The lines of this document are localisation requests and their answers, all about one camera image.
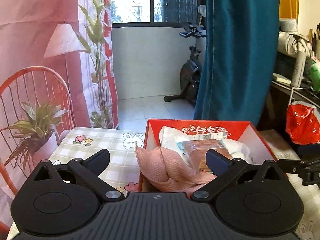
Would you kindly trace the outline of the black shelf table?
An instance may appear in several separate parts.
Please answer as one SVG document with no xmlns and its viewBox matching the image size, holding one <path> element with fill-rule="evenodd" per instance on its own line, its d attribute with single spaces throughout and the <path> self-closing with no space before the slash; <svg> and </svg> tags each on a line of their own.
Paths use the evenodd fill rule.
<svg viewBox="0 0 320 240">
<path fill-rule="evenodd" d="M 312 90 L 311 82 L 306 77 L 303 78 L 300 88 L 295 89 L 273 80 L 257 129 L 259 131 L 274 129 L 297 152 L 299 145 L 293 143 L 285 132 L 287 108 L 295 101 L 304 101 L 319 108 L 319 92 Z"/>
</svg>

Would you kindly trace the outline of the yellow curtain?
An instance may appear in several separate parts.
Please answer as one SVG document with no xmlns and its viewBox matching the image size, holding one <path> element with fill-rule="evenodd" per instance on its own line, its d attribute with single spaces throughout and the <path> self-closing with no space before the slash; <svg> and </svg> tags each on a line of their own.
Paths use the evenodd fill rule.
<svg viewBox="0 0 320 240">
<path fill-rule="evenodd" d="M 280 0 L 279 18 L 294 18 L 298 20 L 299 0 Z"/>
</svg>

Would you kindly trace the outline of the small white box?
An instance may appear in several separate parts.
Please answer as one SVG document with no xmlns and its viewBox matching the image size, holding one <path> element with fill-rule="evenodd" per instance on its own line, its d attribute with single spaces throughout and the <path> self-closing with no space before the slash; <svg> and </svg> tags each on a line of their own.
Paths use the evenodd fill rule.
<svg viewBox="0 0 320 240">
<path fill-rule="evenodd" d="M 273 73 L 272 79 L 273 79 L 273 81 L 285 84 L 287 86 L 291 85 L 291 80 L 289 80 L 288 78 L 286 78 L 280 74 L 277 74 L 277 73 Z"/>
</svg>

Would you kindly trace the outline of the white spray bottle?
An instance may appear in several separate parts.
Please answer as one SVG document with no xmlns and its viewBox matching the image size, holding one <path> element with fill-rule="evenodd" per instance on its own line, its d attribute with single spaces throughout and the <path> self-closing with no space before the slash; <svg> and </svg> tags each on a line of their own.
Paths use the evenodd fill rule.
<svg viewBox="0 0 320 240">
<path fill-rule="evenodd" d="M 304 73 L 305 61 L 306 61 L 306 53 L 299 50 L 297 52 L 295 67 L 292 74 L 292 79 L 290 84 L 291 87 L 296 87 L 296 88 L 300 87 L 303 73 Z"/>
</svg>

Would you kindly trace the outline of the checkered bunny tablecloth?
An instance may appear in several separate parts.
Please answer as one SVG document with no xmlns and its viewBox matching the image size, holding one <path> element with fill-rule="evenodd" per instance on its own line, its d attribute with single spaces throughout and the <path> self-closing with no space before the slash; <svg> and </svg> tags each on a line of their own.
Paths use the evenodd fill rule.
<svg viewBox="0 0 320 240">
<path fill-rule="evenodd" d="M 184 192 L 101 201 L 76 184 L 67 163 L 43 160 L 17 193 L 11 215 L 16 239 L 319 239 L 319 216 L 303 220 L 307 207 L 286 175 L 276 158 L 267 159 L 248 165 L 211 201 Z"/>
</svg>

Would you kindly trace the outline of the pink knitted cloth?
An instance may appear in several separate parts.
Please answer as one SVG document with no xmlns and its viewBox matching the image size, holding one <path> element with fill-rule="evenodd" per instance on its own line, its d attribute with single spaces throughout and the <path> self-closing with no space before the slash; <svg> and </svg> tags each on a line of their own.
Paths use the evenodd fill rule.
<svg viewBox="0 0 320 240">
<path fill-rule="evenodd" d="M 164 147 L 147 150 L 135 147 L 141 174 L 162 192 L 185 192 L 190 196 L 216 178 L 208 172 L 196 172 L 175 151 Z"/>
</svg>

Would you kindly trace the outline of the red strawberry cardboard box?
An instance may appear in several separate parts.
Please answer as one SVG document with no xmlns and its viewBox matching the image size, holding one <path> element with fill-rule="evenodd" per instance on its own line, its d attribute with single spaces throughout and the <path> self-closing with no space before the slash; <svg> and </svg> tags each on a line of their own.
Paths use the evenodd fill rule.
<svg viewBox="0 0 320 240">
<path fill-rule="evenodd" d="M 275 159 L 249 121 L 150 119 L 144 146 L 135 148 L 139 191 L 191 195 L 216 178 L 205 163 L 208 150 L 249 164 Z"/>
</svg>

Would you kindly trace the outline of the white drawstring bag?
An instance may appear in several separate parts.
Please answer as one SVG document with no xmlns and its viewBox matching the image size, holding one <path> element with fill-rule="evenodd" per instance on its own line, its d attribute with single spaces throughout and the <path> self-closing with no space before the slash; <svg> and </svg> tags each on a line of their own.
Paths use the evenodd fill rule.
<svg viewBox="0 0 320 240">
<path fill-rule="evenodd" d="M 305 53 L 306 57 L 312 56 L 311 44 L 303 35 L 298 33 L 280 31 L 277 51 L 292 58 L 296 58 L 299 51 Z"/>
</svg>

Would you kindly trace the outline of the packaged bread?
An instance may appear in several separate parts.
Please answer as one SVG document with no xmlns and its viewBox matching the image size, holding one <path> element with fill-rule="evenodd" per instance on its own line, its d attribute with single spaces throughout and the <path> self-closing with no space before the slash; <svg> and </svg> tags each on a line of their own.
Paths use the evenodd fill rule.
<svg viewBox="0 0 320 240">
<path fill-rule="evenodd" d="M 179 142 L 178 146 L 183 160 L 186 161 L 193 173 L 212 172 L 206 164 L 206 154 L 209 150 L 216 150 L 226 158 L 233 159 L 224 145 L 216 139 L 184 141 Z"/>
</svg>

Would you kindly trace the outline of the pink printed backdrop cloth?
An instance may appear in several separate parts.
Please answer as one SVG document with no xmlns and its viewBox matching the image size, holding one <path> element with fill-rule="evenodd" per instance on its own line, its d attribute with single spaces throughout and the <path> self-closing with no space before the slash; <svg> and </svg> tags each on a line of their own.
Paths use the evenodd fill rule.
<svg viewBox="0 0 320 240">
<path fill-rule="evenodd" d="M 111 0 L 1 0 L 1 239 L 67 132 L 118 126 L 111 30 Z"/>
</svg>

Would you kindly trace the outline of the teal curtain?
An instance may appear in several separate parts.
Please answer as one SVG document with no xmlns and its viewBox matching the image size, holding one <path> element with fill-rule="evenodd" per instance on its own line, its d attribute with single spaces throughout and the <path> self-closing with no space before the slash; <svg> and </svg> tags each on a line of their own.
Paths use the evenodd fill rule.
<svg viewBox="0 0 320 240">
<path fill-rule="evenodd" d="M 258 124 L 276 62 L 280 0 L 206 0 L 194 118 Z"/>
</svg>

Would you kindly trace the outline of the black exercise bike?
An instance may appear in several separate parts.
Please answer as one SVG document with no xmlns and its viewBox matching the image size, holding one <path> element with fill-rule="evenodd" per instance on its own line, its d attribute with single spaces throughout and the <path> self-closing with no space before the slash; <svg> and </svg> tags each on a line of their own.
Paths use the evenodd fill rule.
<svg viewBox="0 0 320 240">
<path fill-rule="evenodd" d="M 196 23 L 183 22 L 182 28 L 184 29 L 184 32 L 180 32 L 179 35 L 183 38 L 194 37 L 199 39 L 206 37 L 206 32 Z M 190 46 L 189 50 L 190 57 L 180 71 L 181 92 L 177 95 L 165 96 L 165 102 L 171 102 L 172 100 L 187 100 L 192 105 L 195 105 L 196 103 L 202 72 L 202 64 L 199 61 L 199 55 L 202 50 L 196 46 Z"/>
</svg>

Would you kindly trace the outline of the red plastic bag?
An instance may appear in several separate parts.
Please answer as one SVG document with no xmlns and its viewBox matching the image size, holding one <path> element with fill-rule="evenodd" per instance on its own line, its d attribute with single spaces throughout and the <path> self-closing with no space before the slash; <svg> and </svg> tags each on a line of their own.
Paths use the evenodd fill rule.
<svg viewBox="0 0 320 240">
<path fill-rule="evenodd" d="M 307 102 L 291 103 L 286 112 L 285 130 L 295 144 L 319 144 L 319 110 Z"/>
</svg>

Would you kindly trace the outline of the white tape roll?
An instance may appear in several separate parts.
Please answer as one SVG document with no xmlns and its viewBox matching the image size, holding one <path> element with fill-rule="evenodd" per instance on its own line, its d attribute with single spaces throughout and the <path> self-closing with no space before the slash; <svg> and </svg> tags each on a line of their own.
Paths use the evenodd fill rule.
<svg viewBox="0 0 320 240">
<path fill-rule="evenodd" d="M 280 31 L 287 33 L 297 33 L 298 25 L 295 18 L 280 18 L 279 19 Z"/>
</svg>

